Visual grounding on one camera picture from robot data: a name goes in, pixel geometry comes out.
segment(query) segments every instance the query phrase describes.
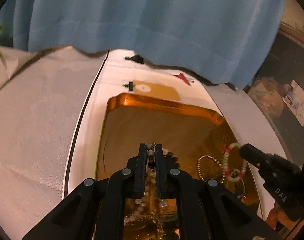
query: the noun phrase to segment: gold tray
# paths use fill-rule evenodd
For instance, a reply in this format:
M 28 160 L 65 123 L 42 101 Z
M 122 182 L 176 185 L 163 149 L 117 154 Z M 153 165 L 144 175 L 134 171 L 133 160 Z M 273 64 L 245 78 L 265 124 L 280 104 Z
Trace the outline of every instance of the gold tray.
M 123 169 L 138 154 L 140 143 L 155 142 L 173 152 L 180 168 L 198 179 L 196 163 L 201 155 L 222 162 L 225 148 L 236 138 L 225 118 L 214 110 L 134 94 L 108 100 L 97 159 L 96 179 L 106 179 Z M 243 159 L 232 150 L 229 168 L 241 170 Z M 221 170 L 212 160 L 202 159 L 205 179 L 220 179 Z M 259 197 L 249 168 L 244 176 L 242 202 L 257 212 Z

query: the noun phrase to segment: blue curtain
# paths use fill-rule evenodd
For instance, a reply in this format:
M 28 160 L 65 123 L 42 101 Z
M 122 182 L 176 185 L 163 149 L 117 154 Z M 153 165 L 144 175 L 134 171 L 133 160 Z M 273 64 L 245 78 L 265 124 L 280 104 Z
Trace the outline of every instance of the blue curtain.
M 2 40 L 37 51 L 131 49 L 213 83 L 246 86 L 278 31 L 283 0 L 8 0 Z

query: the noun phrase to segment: gray surface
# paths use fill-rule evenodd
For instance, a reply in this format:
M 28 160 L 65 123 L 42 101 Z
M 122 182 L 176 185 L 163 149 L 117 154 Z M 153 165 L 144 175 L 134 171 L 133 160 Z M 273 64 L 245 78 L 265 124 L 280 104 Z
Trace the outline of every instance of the gray surface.
M 0 91 L 0 225 L 12 240 L 60 202 L 73 132 L 103 59 L 56 51 Z

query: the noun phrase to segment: white circle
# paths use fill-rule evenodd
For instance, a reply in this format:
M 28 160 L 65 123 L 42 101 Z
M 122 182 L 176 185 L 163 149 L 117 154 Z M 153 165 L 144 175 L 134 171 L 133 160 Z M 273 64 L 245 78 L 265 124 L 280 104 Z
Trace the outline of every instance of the white circle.
M 148 85 L 145 84 L 135 85 L 135 88 L 144 93 L 148 93 L 152 90 Z

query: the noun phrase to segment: screw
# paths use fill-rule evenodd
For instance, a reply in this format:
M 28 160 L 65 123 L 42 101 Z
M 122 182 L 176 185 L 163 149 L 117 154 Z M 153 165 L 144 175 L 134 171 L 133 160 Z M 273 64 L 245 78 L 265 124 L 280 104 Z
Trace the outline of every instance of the screw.
M 179 171 L 178 169 L 171 169 L 171 170 L 170 170 L 170 173 L 171 173 L 172 175 L 179 175 L 179 174 L 180 174 L 180 171 Z
M 93 183 L 94 183 L 94 180 L 93 180 L 93 179 L 86 179 L 86 180 L 84 181 L 84 185 L 85 185 L 85 186 L 91 186 L 91 185 L 93 185 Z
M 130 169 L 128 169 L 128 168 L 125 168 L 125 169 L 122 170 L 122 174 L 123 175 L 129 175 L 129 174 L 131 174 L 131 172 L 132 171 Z
M 215 186 L 218 185 L 218 182 L 217 182 L 215 179 L 209 179 L 209 180 L 208 180 L 208 184 L 209 184 L 209 186 L 211 186 L 211 187 L 215 187 Z

